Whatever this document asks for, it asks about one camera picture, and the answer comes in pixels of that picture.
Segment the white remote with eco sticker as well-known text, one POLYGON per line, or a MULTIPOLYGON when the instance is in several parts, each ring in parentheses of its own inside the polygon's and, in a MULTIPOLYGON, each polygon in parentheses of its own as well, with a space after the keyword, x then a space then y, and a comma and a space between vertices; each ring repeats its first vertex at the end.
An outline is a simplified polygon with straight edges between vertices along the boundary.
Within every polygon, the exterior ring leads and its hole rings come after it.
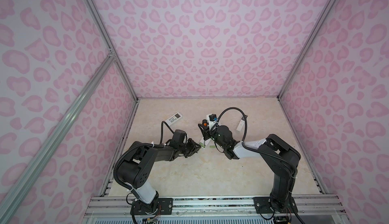
POLYGON ((200 141, 199 141, 199 145, 202 147, 202 148, 206 148, 209 143, 212 142, 212 138, 210 136, 203 136, 200 141))

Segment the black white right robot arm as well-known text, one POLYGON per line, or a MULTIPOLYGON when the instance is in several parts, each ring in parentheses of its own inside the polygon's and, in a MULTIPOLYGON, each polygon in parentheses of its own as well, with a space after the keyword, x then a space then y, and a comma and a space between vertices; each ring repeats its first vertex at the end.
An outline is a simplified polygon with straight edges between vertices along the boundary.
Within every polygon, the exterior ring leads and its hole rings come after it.
POLYGON ((282 212, 291 202, 291 194, 297 176, 300 153, 275 134, 257 141, 237 141, 227 126, 218 126, 209 134, 210 139, 232 159, 262 157, 274 173, 273 188, 267 207, 282 212))

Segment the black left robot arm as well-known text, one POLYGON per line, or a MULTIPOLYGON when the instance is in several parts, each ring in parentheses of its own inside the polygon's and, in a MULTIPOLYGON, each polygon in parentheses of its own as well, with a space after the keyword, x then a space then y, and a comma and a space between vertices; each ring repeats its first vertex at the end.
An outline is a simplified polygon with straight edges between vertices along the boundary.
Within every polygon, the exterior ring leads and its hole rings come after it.
POLYGON ((151 204, 157 191, 147 181, 155 162, 173 161, 179 156, 188 158, 201 149, 201 145, 188 139, 177 146, 167 144, 134 144, 119 158, 113 168, 114 180, 127 188, 136 199, 151 204))

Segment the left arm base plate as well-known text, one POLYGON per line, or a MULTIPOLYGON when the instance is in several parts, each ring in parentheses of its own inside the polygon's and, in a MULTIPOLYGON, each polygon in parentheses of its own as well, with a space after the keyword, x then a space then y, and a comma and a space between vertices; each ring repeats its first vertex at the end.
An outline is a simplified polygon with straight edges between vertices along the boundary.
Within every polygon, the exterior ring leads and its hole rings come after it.
POLYGON ((173 207, 172 198, 156 197, 150 204, 136 200, 131 207, 131 214, 136 216, 171 215, 173 207))

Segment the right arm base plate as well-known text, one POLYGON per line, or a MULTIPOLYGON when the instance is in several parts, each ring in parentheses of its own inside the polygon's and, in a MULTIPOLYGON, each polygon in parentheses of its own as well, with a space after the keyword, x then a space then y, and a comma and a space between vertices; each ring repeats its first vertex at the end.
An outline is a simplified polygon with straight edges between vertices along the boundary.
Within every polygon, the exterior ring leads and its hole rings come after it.
POLYGON ((271 197, 254 197, 253 201, 257 214, 298 213, 297 204, 293 197, 287 197, 284 202, 279 202, 271 197))

